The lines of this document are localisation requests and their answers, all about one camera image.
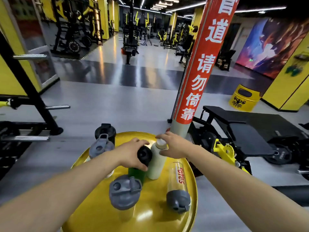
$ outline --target gray bottle cap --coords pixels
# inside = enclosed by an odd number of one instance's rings
[[[114,208],[127,210],[133,207],[141,194],[141,181],[128,175],[116,178],[109,185],[109,199]]]
[[[114,148],[114,144],[108,140],[108,134],[100,134],[95,143],[89,148],[89,156],[90,158],[94,158],[103,152],[111,151]]]
[[[166,194],[166,203],[175,212],[182,214],[190,209],[191,198],[187,191],[173,190]]]

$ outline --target yellow barrel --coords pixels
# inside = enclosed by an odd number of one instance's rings
[[[238,85],[229,104],[240,111],[250,112],[260,100],[260,92]]]
[[[119,133],[115,138],[115,146],[137,137],[149,141],[149,148],[156,142],[155,135],[143,132]],[[72,167],[83,164],[88,157],[87,149]],[[192,169],[186,159],[181,159],[185,169],[187,190],[191,197],[189,211],[178,214],[168,208],[166,194],[168,192],[169,166],[177,160],[167,158],[160,177],[151,180],[146,177],[140,198],[136,205],[125,211],[115,209],[109,200],[109,184],[117,177],[128,174],[122,166],[104,179],[80,204],[70,218],[63,224],[63,232],[158,232],[189,231],[194,223],[197,211],[197,186]]]

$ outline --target colorful painting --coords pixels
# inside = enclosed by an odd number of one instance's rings
[[[261,19],[252,28],[236,63],[276,78],[309,30],[309,19]]]

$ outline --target black rubber mat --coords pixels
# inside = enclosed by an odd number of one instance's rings
[[[250,112],[238,112],[238,111],[226,111],[229,115],[236,117],[237,120],[246,121],[257,130],[257,132],[264,138],[265,141],[277,137],[277,132],[281,136],[297,136],[300,139],[304,139],[303,131],[297,128],[295,125],[288,122],[280,115],[274,114],[262,114],[262,113],[250,113]],[[218,121],[218,124],[227,133],[227,125]]]

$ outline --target yellow trash bin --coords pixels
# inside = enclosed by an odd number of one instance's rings
[[[250,112],[260,100],[260,92],[239,85],[230,99],[229,104],[240,111]]]

